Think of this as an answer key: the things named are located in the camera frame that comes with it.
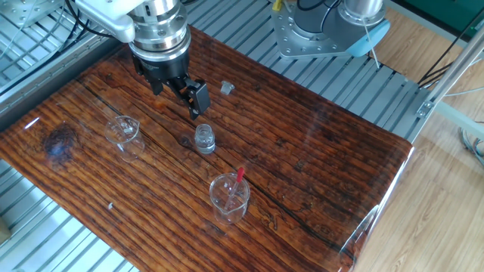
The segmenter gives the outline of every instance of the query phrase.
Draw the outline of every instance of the small glass cup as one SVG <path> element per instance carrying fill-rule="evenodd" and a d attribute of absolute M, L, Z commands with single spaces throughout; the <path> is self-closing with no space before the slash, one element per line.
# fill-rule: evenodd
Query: small glass cup
<path fill-rule="evenodd" d="M 195 145 L 202 154 L 210 154 L 215 149 L 215 135 L 207 124 L 197 126 L 195 131 Z"/>
<path fill-rule="evenodd" d="M 250 188 L 246 180 L 237 183 L 237 174 L 223 174 L 218 176 L 210 185 L 210 200 L 213 204 L 213 214 L 222 224 L 234 224 L 239 222 L 247 211 L 247 203 L 250 197 Z"/>
<path fill-rule="evenodd" d="M 139 124 L 138 120 L 129 116 L 117 116 L 104 129 L 106 139 L 117 146 L 118 154 L 126 162 L 134 161 L 143 153 L 144 141 Z"/>

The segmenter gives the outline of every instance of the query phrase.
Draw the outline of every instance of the wooden table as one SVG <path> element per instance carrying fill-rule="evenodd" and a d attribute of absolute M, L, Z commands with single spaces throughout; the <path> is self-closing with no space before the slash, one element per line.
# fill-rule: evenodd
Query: wooden table
<path fill-rule="evenodd" d="M 0 134 L 0 157 L 140 270 L 348 270 L 361 246 L 343 245 L 412 146 L 192 35 L 190 73 L 212 100 L 204 116 L 191 121 L 169 90 L 153 96 L 124 46 Z M 222 80 L 236 90 L 221 94 Z M 141 121 L 146 148 L 132 163 L 104 137 L 118 115 Z M 194 146 L 202 123 L 216 135 L 208 156 Z M 213 217 L 209 185 L 241 166 L 250 205 L 226 226 Z"/>

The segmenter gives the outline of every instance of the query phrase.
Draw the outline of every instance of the wooden floor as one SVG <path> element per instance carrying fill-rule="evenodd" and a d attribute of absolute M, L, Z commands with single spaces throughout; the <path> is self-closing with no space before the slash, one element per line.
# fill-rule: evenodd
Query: wooden floor
<path fill-rule="evenodd" d="M 392 28 L 377 46 L 378 59 L 418 81 L 450 42 L 395 11 L 387 17 Z M 460 51 L 452 50 L 440 66 Z M 481 61 L 451 92 L 484 86 L 483 74 Z M 445 102 L 484 120 L 484 91 Z M 414 145 L 355 271 L 484 271 L 484 167 L 463 148 L 458 127 L 438 113 Z"/>

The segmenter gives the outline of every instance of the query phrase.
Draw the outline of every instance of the dark stain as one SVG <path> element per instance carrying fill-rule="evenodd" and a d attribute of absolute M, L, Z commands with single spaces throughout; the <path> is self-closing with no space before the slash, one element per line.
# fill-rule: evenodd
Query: dark stain
<path fill-rule="evenodd" d="M 255 85 L 253 87 L 253 90 L 256 91 L 256 92 L 260 92 L 260 85 Z"/>
<path fill-rule="evenodd" d="M 278 140 L 275 142 L 279 147 L 282 147 L 283 144 L 285 144 L 287 141 L 284 140 L 283 138 L 278 138 Z"/>
<path fill-rule="evenodd" d="M 66 162 L 72 159 L 72 148 L 80 144 L 76 131 L 66 123 L 56 127 L 43 141 L 44 150 L 49 159 L 55 162 Z"/>
<path fill-rule="evenodd" d="M 294 170 L 298 171 L 299 173 L 303 170 L 304 165 L 306 162 L 300 160 L 297 162 L 297 164 L 294 166 Z"/>
<path fill-rule="evenodd" d="M 297 210 L 297 211 L 295 211 L 295 212 L 310 211 L 312 209 L 313 205 L 314 205 L 313 202 L 311 202 L 311 203 L 304 203 L 303 202 L 303 203 L 301 203 L 302 208 L 299 209 L 299 210 Z"/>
<path fill-rule="evenodd" d="M 209 229 L 211 230 L 211 231 L 209 231 L 209 233 L 213 233 L 213 232 L 215 232 L 215 233 L 217 233 L 219 236 L 225 236 L 225 235 L 227 235 L 227 234 L 225 233 L 225 231 L 221 230 L 219 227 L 217 227 L 216 225 L 214 225 L 214 223 L 212 223 L 212 222 L 210 222 L 210 221 L 207 221 L 207 222 L 206 222 L 206 224 L 207 224 L 207 226 L 209 227 Z"/>
<path fill-rule="evenodd" d="M 249 162 L 251 162 L 251 163 L 257 163 L 258 161 L 259 161 L 259 154 L 256 154 L 254 156 L 251 156 L 249 158 Z"/>
<path fill-rule="evenodd" d="M 181 136 L 178 139 L 178 143 L 183 147 L 188 147 L 188 148 L 192 147 L 190 140 L 186 136 Z"/>

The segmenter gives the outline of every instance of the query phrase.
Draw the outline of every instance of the empty glass beaker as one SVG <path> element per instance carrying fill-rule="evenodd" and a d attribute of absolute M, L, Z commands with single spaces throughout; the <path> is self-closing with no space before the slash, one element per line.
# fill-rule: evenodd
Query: empty glass beaker
<path fill-rule="evenodd" d="M 132 117 L 117 116 L 104 129 L 106 139 L 116 145 L 118 154 L 126 162 L 134 161 L 143 153 L 144 141 L 139 125 L 139 121 Z"/>

